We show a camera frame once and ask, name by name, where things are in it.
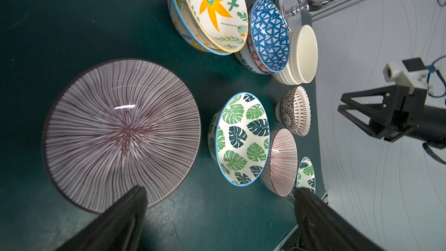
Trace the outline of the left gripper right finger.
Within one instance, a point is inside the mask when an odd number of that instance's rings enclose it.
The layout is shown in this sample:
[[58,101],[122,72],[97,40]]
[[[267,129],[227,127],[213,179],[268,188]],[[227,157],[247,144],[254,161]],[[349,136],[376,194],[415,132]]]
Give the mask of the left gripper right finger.
[[381,251],[308,188],[295,190],[295,215],[307,251]]

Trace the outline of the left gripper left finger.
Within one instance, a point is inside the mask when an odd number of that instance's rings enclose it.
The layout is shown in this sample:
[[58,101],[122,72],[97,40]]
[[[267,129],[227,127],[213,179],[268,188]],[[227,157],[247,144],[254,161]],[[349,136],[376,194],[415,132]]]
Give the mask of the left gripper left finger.
[[145,188],[133,187],[58,250],[135,251],[141,238],[147,204]]

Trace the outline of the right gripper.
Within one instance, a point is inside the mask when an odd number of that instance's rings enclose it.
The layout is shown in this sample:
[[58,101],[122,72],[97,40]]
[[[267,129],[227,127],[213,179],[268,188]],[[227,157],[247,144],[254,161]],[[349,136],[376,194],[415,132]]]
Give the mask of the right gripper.
[[[444,149],[446,110],[426,105],[426,90],[416,89],[413,95],[408,92],[408,87],[398,85],[348,92],[341,96],[338,112],[371,137],[389,142],[410,137]],[[366,116],[364,112],[372,110],[368,123],[351,113]]]

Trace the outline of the cream bowl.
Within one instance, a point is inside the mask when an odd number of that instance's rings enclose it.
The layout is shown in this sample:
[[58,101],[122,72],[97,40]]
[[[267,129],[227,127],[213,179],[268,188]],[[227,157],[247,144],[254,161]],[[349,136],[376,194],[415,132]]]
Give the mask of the cream bowl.
[[290,56],[286,67],[272,78],[287,86],[308,84],[315,78],[318,44],[313,28],[303,25],[290,33]]

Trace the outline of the purple striped bowl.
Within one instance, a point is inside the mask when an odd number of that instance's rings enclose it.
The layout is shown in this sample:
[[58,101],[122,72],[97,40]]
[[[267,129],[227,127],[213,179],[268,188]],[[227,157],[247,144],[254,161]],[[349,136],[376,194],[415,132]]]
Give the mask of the purple striped bowl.
[[46,171],[73,205],[101,214],[136,186],[147,206],[167,199],[189,175],[202,126],[190,89],[143,59],[116,59],[76,77],[46,118]]

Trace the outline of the blue triangle bowl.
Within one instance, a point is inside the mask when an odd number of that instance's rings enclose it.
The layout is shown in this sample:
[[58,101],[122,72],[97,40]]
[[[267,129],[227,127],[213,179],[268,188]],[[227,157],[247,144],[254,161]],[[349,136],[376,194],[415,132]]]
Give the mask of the blue triangle bowl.
[[249,10],[248,48],[264,74],[281,72],[290,57],[288,27],[271,0],[256,0]]

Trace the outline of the small blue floral bowl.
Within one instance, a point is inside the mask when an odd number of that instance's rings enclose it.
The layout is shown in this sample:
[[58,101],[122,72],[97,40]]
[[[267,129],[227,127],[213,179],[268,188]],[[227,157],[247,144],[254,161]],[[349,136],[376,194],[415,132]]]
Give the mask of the small blue floral bowl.
[[250,72],[256,73],[256,74],[266,74],[270,75],[271,73],[262,71],[255,63],[254,59],[252,58],[252,55],[249,51],[248,42],[249,37],[247,36],[246,44],[243,46],[243,48],[235,53],[235,57],[237,60]]

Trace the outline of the yellow flower bowl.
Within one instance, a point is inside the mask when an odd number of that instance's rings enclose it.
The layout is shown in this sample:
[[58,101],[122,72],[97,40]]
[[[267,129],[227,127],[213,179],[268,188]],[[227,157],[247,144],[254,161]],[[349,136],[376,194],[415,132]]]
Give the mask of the yellow flower bowl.
[[246,44],[249,29],[245,0],[187,0],[189,10],[210,43],[236,53]]

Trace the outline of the orange blue flower bowl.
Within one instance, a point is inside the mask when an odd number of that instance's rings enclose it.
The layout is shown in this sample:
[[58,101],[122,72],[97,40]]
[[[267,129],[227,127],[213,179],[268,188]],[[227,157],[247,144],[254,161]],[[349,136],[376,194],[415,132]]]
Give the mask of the orange blue flower bowl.
[[210,40],[204,35],[204,32],[199,28],[199,25],[191,15],[187,0],[167,0],[167,5],[176,31],[191,47],[219,56],[231,54],[218,49],[210,43]]

